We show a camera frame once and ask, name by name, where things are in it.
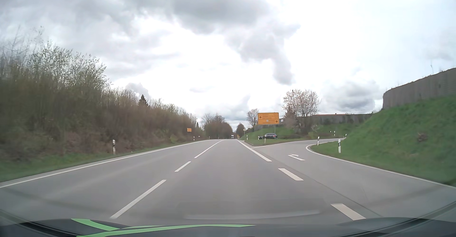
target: road sign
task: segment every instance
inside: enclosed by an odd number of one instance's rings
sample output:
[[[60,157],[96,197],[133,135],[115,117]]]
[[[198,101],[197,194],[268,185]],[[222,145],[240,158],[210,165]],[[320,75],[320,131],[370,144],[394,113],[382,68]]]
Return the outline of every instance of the road sign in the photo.
[[[279,113],[278,112],[258,113],[258,124],[259,125],[278,125],[279,124]]]

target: road edge line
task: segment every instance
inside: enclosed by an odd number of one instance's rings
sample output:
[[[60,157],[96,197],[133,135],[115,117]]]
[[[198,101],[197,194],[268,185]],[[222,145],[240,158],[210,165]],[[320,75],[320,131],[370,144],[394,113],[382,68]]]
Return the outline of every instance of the road edge line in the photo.
[[[238,140],[238,142],[239,142],[240,144],[242,144],[243,146],[245,146],[246,148],[248,148],[251,152],[257,154],[260,158],[264,159],[265,161],[267,161],[267,162],[272,162],[272,160],[270,160],[270,159],[266,158],[265,156],[261,155],[259,152],[254,151],[252,148],[250,148],[249,146],[245,145],[245,144],[242,143],[241,141]]]
[[[41,179],[41,178],[46,178],[46,177],[49,177],[49,176],[54,176],[54,175],[58,175],[58,174],[63,174],[63,173],[67,173],[67,172],[71,172],[71,171],[75,171],[75,170],[79,170],[79,169],[85,169],[85,168],[89,168],[89,167],[92,167],[92,166],[98,166],[98,165],[101,165],[101,164],[105,164],[105,163],[109,163],[109,162],[113,162],[113,161],[117,161],[117,160],[121,160],[121,159],[126,159],[126,158],[132,158],[132,157],[136,157],[136,156],[140,156],[140,155],[145,155],[145,154],[149,154],[149,153],[152,153],[152,152],[159,152],[159,151],[163,151],[163,150],[167,150],[167,149],[171,149],[171,148],[176,148],[176,147],[180,147],[180,146],[185,146],[185,145],[189,145],[189,144],[193,144],[193,143],[197,143],[197,142],[202,142],[202,141],[196,141],[196,142],[189,142],[189,143],[184,143],[184,144],[179,144],[179,145],[175,145],[175,146],[170,146],[170,147],[166,147],[166,148],[162,148],[162,149],[157,149],[157,150],[152,150],[152,151],[148,151],[148,152],[139,152],[139,153],[136,153],[136,154],[133,154],[133,155],[125,155],[125,156],[122,156],[122,157],[119,157],[119,158],[109,158],[107,160],[101,160],[99,161],[98,163],[97,162],[94,162],[94,164],[90,164],[90,165],[87,165],[85,164],[86,166],[84,166],[84,164],[82,165],[78,165],[78,166],[75,166],[77,168],[75,169],[68,169],[68,170],[65,170],[65,169],[58,169],[58,170],[62,170],[60,172],[55,172],[55,173],[52,173],[51,172],[54,172],[54,171],[50,171],[50,172],[46,172],[46,173],[42,173],[42,174],[47,174],[47,175],[43,175],[43,176],[38,176],[38,177],[34,177],[34,178],[31,178],[31,179],[27,179],[27,180],[22,180],[22,181],[18,181],[18,182],[14,182],[14,183],[10,183],[10,184],[5,184],[5,185],[1,185],[0,186],[0,189],[3,188],[3,187],[9,187],[9,186],[12,186],[12,185],[16,185],[16,184],[21,184],[21,183],[26,183],[26,182],[30,182],[30,181],[33,181],[33,180],[37,180],[37,179]]]
[[[314,146],[314,145],[316,145],[316,144],[307,145],[307,146],[305,147],[305,149],[308,150],[309,152],[312,152],[312,153],[315,153],[315,154],[318,154],[318,155],[321,155],[321,156],[325,156],[325,157],[328,157],[328,158],[334,158],[334,157],[331,157],[331,156],[328,156],[328,155],[325,155],[325,154],[321,154],[321,153],[312,151],[309,147]],[[341,158],[334,158],[334,159],[337,159],[337,160],[340,160],[340,161],[345,161],[345,162],[348,162],[348,163],[351,163],[351,164],[356,164],[356,165],[360,165],[360,166],[365,166],[365,167],[368,167],[368,168],[371,168],[371,169],[378,169],[378,170],[381,170],[381,171],[384,171],[384,172],[393,173],[393,174],[398,174],[398,175],[410,177],[410,178],[413,178],[413,179],[416,179],[416,180],[421,180],[421,181],[425,181],[425,182],[428,182],[428,183],[438,184],[438,185],[441,185],[441,186],[446,186],[446,187],[451,187],[451,188],[455,188],[455,189],[456,189],[455,186],[451,186],[451,185],[447,185],[447,184],[442,184],[442,183],[434,182],[434,181],[427,180],[427,179],[423,179],[423,178],[419,178],[419,177],[416,177],[416,176],[401,174],[401,173],[397,173],[397,172],[390,171],[390,170],[386,170],[386,169],[379,169],[379,168],[376,168],[376,167],[373,167],[373,166],[368,166],[368,165],[364,165],[364,164],[361,164],[361,163],[357,163],[357,162],[353,162],[353,161],[349,161],[349,160],[345,160],[345,159],[341,159]]]
[[[320,139],[320,140],[328,140],[328,139],[337,139],[337,138],[327,138],[327,139]],[[300,140],[300,141],[316,141],[317,139],[311,139],[311,140]],[[274,144],[269,144],[269,145],[262,145],[262,146],[255,146],[253,147],[252,149],[256,149],[256,148],[262,148],[262,147],[269,147],[269,146],[274,146],[274,145],[279,145],[279,144],[286,144],[286,143],[292,143],[292,142],[299,142],[299,141],[286,141],[286,142],[281,142],[281,143],[274,143]]]

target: windshield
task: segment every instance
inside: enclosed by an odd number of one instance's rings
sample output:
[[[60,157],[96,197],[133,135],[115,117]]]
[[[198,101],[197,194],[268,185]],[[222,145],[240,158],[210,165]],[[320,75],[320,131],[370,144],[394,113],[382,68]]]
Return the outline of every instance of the windshield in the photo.
[[[3,224],[456,222],[455,22],[456,0],[0,0]]]

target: grassy slope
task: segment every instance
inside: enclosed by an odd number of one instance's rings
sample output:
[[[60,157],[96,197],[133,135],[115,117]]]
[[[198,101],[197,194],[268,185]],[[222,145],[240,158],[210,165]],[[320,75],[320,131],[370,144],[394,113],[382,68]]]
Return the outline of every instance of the grassy slope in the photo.
[[[418,133],[428,140],[418,142]],[[456,96],[380,111],[342,142],[312,150],[374,167],[456,185]]]
[[[303,136],[302,138],[299,139],[280,139],[281,136],[284,135],[292,135],[293,134],[293,129],[285,128],[285,127],[276,127],[275,132],[277,136],[279,137],[278,140],[274,139],[267,139],[266,140],[266,145],[268,144],[274,144],[274,143],[280,143],[280,142],[288,142],[288,141],[299,141],[299,140],[311,140],[311,139],[316,139],[318,136],[320,136],[320,139],[324,138],[334,138],[333,134],[330,133],[330,131],[336,130],[336,137],[343,137],[345,134],[349,134],[354,128],[356,128],[357,125],[355,124],[333,124],[333,125],[321,125],[318,126],[318,129],[316,132],[310,132],[309,135]],[[264,145],[264,140],[258,140],[258,136],[263,136],[265,133],[273,133],[274,132],[274,127],[269,127],[269,128],[263,128],[255,132],[248,133],[246,135],[249,136],[248,143],[252,145]],[[240,140],[246,140],[246,135],[240,138]]]
[[[107,154],[107,153],[72,153],[65,156],[59,155],[48,155],[42,158],[32,159],[27,163],[13,163],[10,161],[0,161],[0,183],[12,179],[17,179],[21,177],[26,177],[30,175],[41,174],[49,171],[59,170],[74,167],[77,165],[87,164],[91,162],[96,162],[100,160],[105,160],[109,158],[122,157],[126,155],[131,155],[139,152],[147,152],[151,150],[156,150],[160,148],[165,148],[169,146],[184,144],[174,143],[174,144],[164,144],[161,146],[153,148],[145,148],[138,151],[130,153],[121,153],[121,154]]]

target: sky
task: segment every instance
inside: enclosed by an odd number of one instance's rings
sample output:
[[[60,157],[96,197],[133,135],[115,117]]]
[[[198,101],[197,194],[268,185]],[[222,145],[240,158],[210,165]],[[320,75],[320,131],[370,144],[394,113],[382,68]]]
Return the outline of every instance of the sky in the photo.
[[[378,111],[386,90],[456,66],[454,22],[456,0],[0,0],[1,41],[42,26],[113,87],[233,128],[253,108],[282,115],[294,88],[321,114]]]

